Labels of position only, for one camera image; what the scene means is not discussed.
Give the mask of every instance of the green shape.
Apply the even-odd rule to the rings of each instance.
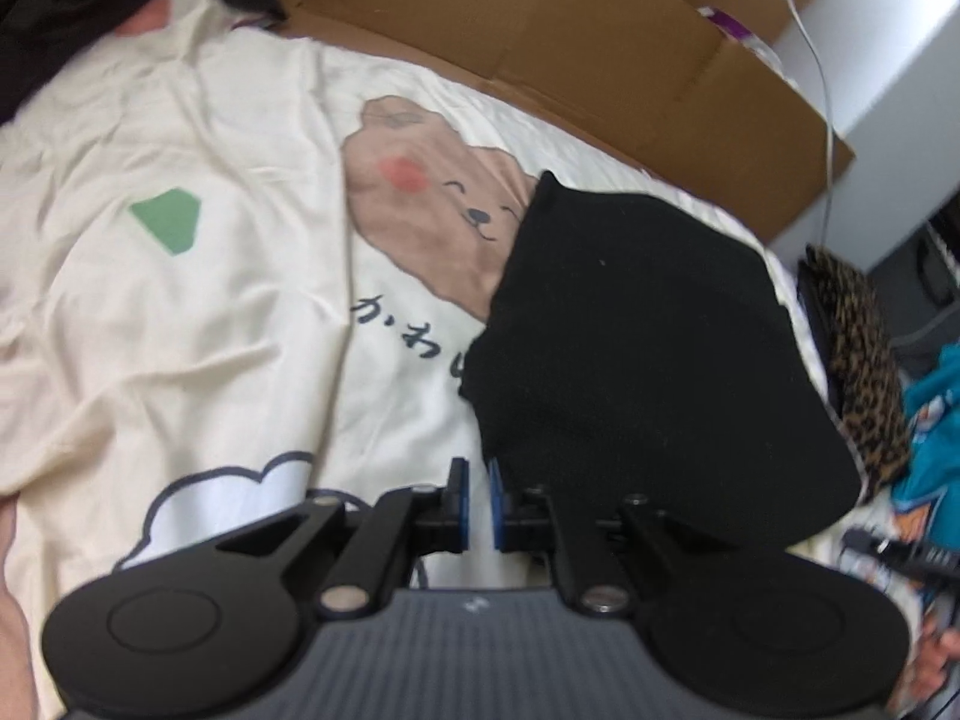
[[[130,212],[171,254],[183,254],[193,247],[200,201],[189,191],[165,191],[152,199],[134,203]]]

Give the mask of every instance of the cartoon bear face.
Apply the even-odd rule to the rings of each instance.
[[[357,232],[438,298],[486,322],[536,180],[411,100],[368,101],[344,142]]]

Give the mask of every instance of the silver screw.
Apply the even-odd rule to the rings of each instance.
[[[614,584],[597,584],[580,597],[580,603],[598,614],[616,614],[630,603],[630,593]]]
[[[323,591],[323,595],[320,595],[320,603],[330,611],[349,613],[368,605],[370,596],[363,587],[357,587],[355,584],[339,584]]]

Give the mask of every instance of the white fabric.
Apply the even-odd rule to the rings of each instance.
[[[491,547],[479,435],[450,372],[482,324],[349,230],[340,146],[365,100],[409,98],[530,175],[656,194],[755,247],[826,392],[789,275],[722,210],[430,71],[173,2],[168,28],[104,37],[0,129],[0,494],[20,493],[6,575],[44,720],[59,703],[37,642],[61,595],[308,488],[373,502],[466,457],[473,548],[432,557],[431,584],[525,582]],[[200,216],[174,256],[130,207],[178,188]],[[354,322],[373,295],[395,325]],[[430,360],[401,338],[424,322],[443,348]]]

